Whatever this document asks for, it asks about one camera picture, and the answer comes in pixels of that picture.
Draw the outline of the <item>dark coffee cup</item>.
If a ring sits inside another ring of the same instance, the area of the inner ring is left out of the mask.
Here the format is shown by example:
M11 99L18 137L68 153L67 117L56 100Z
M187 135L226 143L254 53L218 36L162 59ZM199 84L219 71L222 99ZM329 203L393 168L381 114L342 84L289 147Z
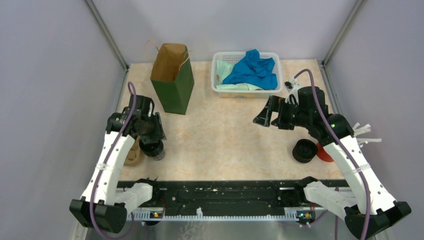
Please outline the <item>dark coffee cup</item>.
M164 144L162 140L159 140L156 143L143 143L142 141L139 142L139 147L141 151L149 158L153 158L156 161L162 160L166 152L164 150Z

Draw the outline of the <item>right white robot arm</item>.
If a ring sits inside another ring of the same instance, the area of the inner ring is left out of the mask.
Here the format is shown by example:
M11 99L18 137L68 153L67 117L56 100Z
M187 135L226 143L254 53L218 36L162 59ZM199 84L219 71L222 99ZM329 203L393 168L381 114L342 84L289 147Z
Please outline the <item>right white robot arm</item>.
M319 87L302 87L297 97L270 96L253 122L280 130L305 128L318 141L341 171L352 196L308 176L297 182L293 200L299 206L315 203L325 207L343 219L357 239L371 238L412 212L407 202L396 200L383 186L363 155L347 119L329 113L325 93Z

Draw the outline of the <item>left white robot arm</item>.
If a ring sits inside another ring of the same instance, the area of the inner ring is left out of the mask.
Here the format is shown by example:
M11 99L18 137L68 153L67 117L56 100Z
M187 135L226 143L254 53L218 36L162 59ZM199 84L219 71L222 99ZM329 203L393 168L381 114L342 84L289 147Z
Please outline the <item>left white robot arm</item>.
M103 149L93 175L69 210L86 228L119 233L128 215L142 204L154 207L160 202L159 188L154 180L140 179L128 190L117 192L119 178L134 144L142 153L157 161L165 155L166 136L159 112L150 97L132 95L122 112L107 120Z

